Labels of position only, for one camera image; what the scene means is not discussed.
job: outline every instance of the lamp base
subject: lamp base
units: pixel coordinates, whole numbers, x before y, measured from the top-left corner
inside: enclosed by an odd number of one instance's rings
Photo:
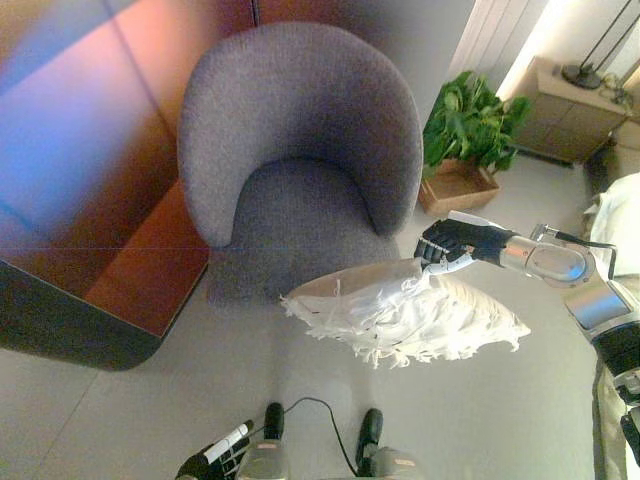
[[[578,65],[565,65],[562,67],[562,77],[572,85],[587,90],[595,90],[601,83],[600,77],[593,70],[592,64],[582,68]]]

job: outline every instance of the white fabric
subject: white fabric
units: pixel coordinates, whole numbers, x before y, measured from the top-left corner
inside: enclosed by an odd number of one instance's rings
[[[391,367],[411,359],[471,357],[487,343],[530,333],[488,295],[451,275],[422,273],[419,259],[356,267],[309,282],[282,298],[288,315],[305,321],[315,338],[352,346],[374,368],[391,357]]]
[[[640,274],[640,173],[627,175],[613,182],[598,195],[585,213],[595,214],[590,240],[613,243],[618,249],[616,276]],[[609,254],[593,249],[603,262]]]

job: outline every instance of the wooden cabinet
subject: wooden cabinet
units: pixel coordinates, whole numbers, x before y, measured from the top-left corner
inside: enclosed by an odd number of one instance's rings
[[[176,125],[199,57],[253,27],[251,4],[68,3],[0,15],[0,346],[126,368],[207,263]]]
[[[566,82],[561,66],[534,58],[515,94],[529,97],[532,111],[516,134],[524,150],[565,162],[587,160],[628,116],[600,90]]]

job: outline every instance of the cabinet drawer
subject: cabinet drawer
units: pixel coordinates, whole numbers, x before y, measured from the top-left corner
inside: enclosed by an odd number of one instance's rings
[[[517,130],[514,138],[515,143],[522,147],[544,152],[545,141],[550,129],[549,125],[528,121]]]
[[[601,143],[601,139],[554,127],[545,139],[545,151],[571,162],[583,162]]]
[[[604,142],[609,132],[617,127],[622,120],[624,120],[624,117],[617,113],[575,104],[562,118],[558,127],[563,130],[598,138],[601,142]]]
[[[567,114],[573,104],[559,97],[539,94],[531,108],[530,121],[543,124],[555,125]]]

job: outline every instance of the black cable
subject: black cable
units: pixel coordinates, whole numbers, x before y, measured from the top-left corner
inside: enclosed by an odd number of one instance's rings
[[[289,413],[291,410],[293,410],[294,408],[296,408],[298,406],[298,404],[300,404],[301,402],[304,402],[305,400],[309,400],[311,402],[316,402],[316,403],[321,403],[322,405],[324,405],[325,407],[327,407],[327,409],[329,409],[329,415],[331,415],[331,423],[333,424],[333,430],[336,432],[336,437],[338,438],[338,443],[340,444],[340,450],[342,450],[342,455],[344,456],[344,460],[345,462],[347,462],[347,465],[349,466],[349,470],[351,470],[351,472],[357,476],[358,473],[356,472],[356,469],[353,468],[353,465],[351,464],[351,461],[349,460],[349,455],[347,455],[347,451],[344,448],[344,444],[342,443],[342,437],[340,436],[340,432],[338,431],[338,425],[336,425],[336,419],[333,416],[333,410],[331,409],[331,405],[329,405],[327,402],[325,402],[324,400],[321,400],[319,398],[314,398],[314,397],[302,397],[299,398],[298,400],[296,400],[294,402],[293,405],[291,405],[289,408],[287,408],[284,411],[284,414],[286,415],[287,413]],[[254,435],[260,433],[261,431],[264,430],[264,425],[260,428],[258,428],[257,430],[254,430],[253,432],[251,432],[249,434],[249,438],[253,437]]]
[[[613,26],[615,25],[615,23],[618,21],[618,19],[620,18],[620,16],[624,13],[624,11],[627,9],[627,7],[629,6],[629,4],[632,2],[632,0],[627,0],[627,3],[624,4],[624,7],[622,7],[622,9],[618,12],[618,15],[616,15],[616,18],[613,19],[613,22],[611,22],[611,24],[609,24],[609,28],[607,28],[607,30],[602,34],[602,36],[600,37],[600,40],[598,40],[598,43],[596,43],[594,45],[594,47],[591,49],[591,51],[589,52],[589,54],[584,58],[584,60],[582,61],[582,63],[580,64],[580,70],[582,70],[582,67],[584,67],[584,64],[587,63],[587,60],[589,60],[589,57],[591,55],[593,55],[593,52],[596,51],[596,49],[600,46],[600,44],[602,43],[602,41],[604,40],[604,37],[607,36],[607,34],[609,33],[609,31],[613,28]]]

